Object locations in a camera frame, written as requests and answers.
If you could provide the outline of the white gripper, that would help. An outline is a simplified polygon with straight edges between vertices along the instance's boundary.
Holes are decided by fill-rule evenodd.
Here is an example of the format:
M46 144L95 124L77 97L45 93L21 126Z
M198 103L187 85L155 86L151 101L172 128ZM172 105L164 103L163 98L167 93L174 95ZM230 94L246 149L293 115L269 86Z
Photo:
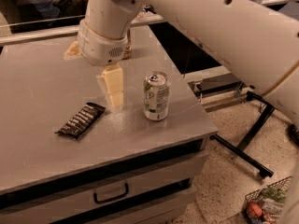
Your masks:
M74 41L64 53L65 60L83 56L92 65L108 65L96 78L113 108L123 105L123 70L117 62L123 58L127 44L127 36L108 39L98 35L85 21L81 21L78 42Z

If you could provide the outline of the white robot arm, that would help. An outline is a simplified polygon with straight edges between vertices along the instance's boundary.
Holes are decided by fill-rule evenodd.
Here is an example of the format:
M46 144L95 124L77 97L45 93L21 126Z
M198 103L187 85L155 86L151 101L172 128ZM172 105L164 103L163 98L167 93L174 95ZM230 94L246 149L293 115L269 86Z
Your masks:
M81 54L94 65L118 62L144 5L299 126L299 21L250 0L88 0Z

